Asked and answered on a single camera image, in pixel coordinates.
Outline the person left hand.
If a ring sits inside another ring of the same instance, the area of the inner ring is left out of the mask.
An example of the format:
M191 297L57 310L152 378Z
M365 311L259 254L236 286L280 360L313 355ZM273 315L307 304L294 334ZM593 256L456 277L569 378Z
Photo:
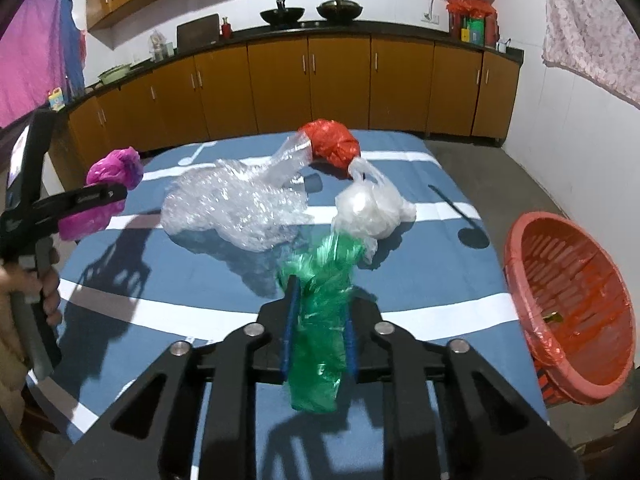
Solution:
M14 330L11 309L11 295L14 292L21 292L25 297L40 298L42 295L47 323L55 327L62 322L62 313L58 310L61 301L58 293L60 277L55 268L51 268L40 278L35 271L25 271L17 263L3 263L0 278L2 334Z

